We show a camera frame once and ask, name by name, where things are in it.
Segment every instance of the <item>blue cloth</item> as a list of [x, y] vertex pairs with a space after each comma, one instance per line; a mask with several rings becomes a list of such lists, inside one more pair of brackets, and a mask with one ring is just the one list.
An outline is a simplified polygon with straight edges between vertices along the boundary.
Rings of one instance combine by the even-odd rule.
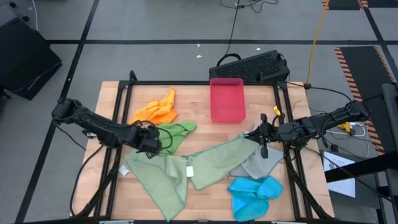
[[254, 180], [238, 177], [228, 187], [232, 194], [234, 219], [239, 222], [264, 216], [268, 210], [268, 199], [278, 198], [283, 186], [275, 178], [268, 176]]

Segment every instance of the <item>yellow cable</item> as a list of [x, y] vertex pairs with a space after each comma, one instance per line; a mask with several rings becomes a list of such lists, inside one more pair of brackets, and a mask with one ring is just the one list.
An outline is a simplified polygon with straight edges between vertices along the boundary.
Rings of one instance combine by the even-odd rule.
[[325, 19], [326, 9], [327, 9], [328, 6], [329, 6], [329, 0], [326, 0], [325, 7], [323, 7], [323, 12], [322, 12], [321, 20], [320, 20], [319, 25], [318, 25], [318, 30], [317, 30], [317, 32], [315, 33], [315, 39], [313, 40], [313, 44], [312, 44], [312, 47], [311, 47], [310, 61], [308, 62], [307, 84], [310, 82], [310, 77], [311, 77], [312, 55], [313, 55], [313, 51], [315, 50], [315, 46], [316, 46], [316, 44], [317, 44], [317, 40], [318, 40], [318, 37], [319, 37], [319, 33], [321, 32], [321, 29], [322, 29], [323, 20]]

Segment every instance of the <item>orange cloth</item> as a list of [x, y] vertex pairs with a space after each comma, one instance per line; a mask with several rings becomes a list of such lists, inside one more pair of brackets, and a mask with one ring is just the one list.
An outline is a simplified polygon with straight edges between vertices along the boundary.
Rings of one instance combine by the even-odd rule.
[[130, 120], [130, 124], [140, 121], [151, 121], [154, 124], [171, 123], [177, 116], [177, 111], [173, 109], [175, 90], [171, 89], [163, 100], [159, 102], [152, 100], [142, 109], [137, 110]]

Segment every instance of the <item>yellow clamp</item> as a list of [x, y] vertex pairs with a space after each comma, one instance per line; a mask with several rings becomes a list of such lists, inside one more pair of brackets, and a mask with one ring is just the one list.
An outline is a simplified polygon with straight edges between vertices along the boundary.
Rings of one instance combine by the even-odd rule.
[[277, 106], [274, 106], [274, 111], [276, 112], [276, 114], [277, 114], [278, 116], [281, 115], [281, 113], [280, 113], [280, 111], [278, 110], [278, 107], [277, 107]]

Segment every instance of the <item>crumpled towel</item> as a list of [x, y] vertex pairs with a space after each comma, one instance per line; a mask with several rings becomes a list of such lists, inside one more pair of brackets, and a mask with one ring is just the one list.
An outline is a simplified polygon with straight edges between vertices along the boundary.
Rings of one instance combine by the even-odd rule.
[[235, 177], [251, 177], [253, 179], [266, 177], [283, 156], [284, 153], [282, 151], [268, 147], [268, 158], [263, 159], [261, 157], [261, 146], [258, 146], [248, 159], [231, 170], [231, 175]]
[[278, 198], [283, 186], [273, 177], [260, 180], [238, 177], [228, 187], [232, 195], [234, 219], [239, 222], [264, 216], [268, 210], [268, 199]]
[[137, 110], [130, 120], [130, 124], [135, 121], [150, 121], [154, 124], [171, 123], [177, 116], [177, 111], [173, 109], [175, 90], [171, 89], [163, 100], [152, 100], [142, 109]]
[[258, 143], [238, 137], [190, 156], [155, 156], [132, 152], [124, 159], [167, 221], [185, 207], [187, 166], [193, 167], [191, 181], [199, 190], [220, 181], [231, 169], [257, 149]]
[[172, 136], [171, 140], [169, 134], [167, 134], [164, 130], [159, 129], [159, 140], [162, 143], [162, 147], [170, 146], [170, 143], [172, 143], [170, 147], [161, 150], [160, 153], [163, 155], [174, 155], [182, 141], [184, 141], [184, 139], [187, 137], [187, 134], [195, 130], [197, 125], [193, 121], [183, 121], [175, 124], [161, 124], [159, 127], [168, 131]]

